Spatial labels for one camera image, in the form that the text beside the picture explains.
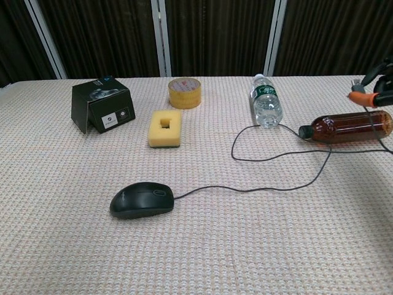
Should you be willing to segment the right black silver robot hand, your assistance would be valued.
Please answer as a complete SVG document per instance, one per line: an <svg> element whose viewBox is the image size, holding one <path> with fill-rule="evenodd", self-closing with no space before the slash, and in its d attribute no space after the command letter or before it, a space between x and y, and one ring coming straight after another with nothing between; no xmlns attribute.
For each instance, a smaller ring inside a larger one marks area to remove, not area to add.
<svg viewBox="0 0 393 295"><path fill-rule="evenodd" d="M388 73L377 80L373 92L366 93L364 87L385 71L388 71ZM363 107L377 108L392 105L392 55L386 57L381 64L371 69L361 81L353 79L348 98Z"/></svg>

